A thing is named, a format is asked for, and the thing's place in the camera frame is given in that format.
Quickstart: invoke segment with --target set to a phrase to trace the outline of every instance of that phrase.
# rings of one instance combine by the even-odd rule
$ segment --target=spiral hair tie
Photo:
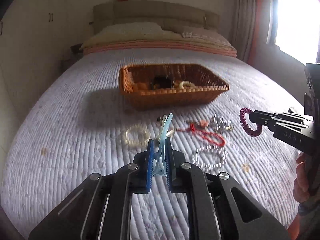
[[[257,124],[257,129],[254,131],[252,130],[249,125],[247,124],[247,121],[245,119],[245,114],[250,114],[252,113],[252,110],[250,108],[244,107],[240,110],[240,123],[241,126],[243,127],[243,130],[249,134],[251,137],[257,137],[262,133],[262,125],[261,124]]]

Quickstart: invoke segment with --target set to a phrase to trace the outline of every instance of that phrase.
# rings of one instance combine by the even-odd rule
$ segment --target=quilted bedspread
[[[230,84],[230,90],[202,106],[137,112],[118,91],[119,69],[127,64],[198,63]],[[92,53],[75,63],[42,95],[20,127],[8,154],[1,205],[17,230],[30,231],[93,172],[111,174],[132,162],[143,148],[128,147],[122,134],[133,124],[147,125],[151,137],[159,132],[156,118],[173,113],[172,125],[210,119],[215,113],[231,120],[226,133],[224,166],[228,172],[285,227],[297,213],[292,196],[298,151],[264,129],[251,138],[239,123],[242,107],[267,112],[302,106],[283,88],[242,61],[180,49],[126,49]],[[177,132],[172,148],[187,161],[205,142]],[[214,159],[200,154],[205,164]],[[170,194],[164,177],[155,177],[151,193],[133,195],[131,239],[188,239],[186,196]]]

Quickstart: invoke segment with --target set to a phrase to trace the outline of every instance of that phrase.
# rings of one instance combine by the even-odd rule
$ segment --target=bolt
[[[191,164],[190,163],[182,163],[181,164],[181,168],[183,168],[183,169],[190,169],[191,168]]]
[[[89,177],[91,180],[97,180],[100,178],[100,175],[99,173],[92,173]]]
[[[128,164],[128,169],[129,170],[136,170],[138,168],[138,165],[135,163],[129,163]]]
[[[227,180],[227,179],[230,178],[229,174],[226,173],[226,172],[220,173],[220,174],[219,174],[219,177],[220,177],[220,179],[224,179],[224,180]]]

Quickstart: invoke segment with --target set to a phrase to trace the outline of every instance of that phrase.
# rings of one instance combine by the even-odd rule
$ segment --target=beige upholstered headboard
[[[187,5],[176,3],[130,0],[109,2],[93,7],[94,34],[104,27],[132,22],[155,22],[164,30],[170,30],[172,25],[217,30],[219,15]]]

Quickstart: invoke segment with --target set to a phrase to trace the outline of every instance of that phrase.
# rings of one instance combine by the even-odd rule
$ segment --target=wicker basket
[[[192,82],[196,87],[133,91],[134,83],[149,83],[155,76]],[[120,69],[119,89],[137,110],[207,104],[229,90],[229,85],[198,64],[128,65]]]

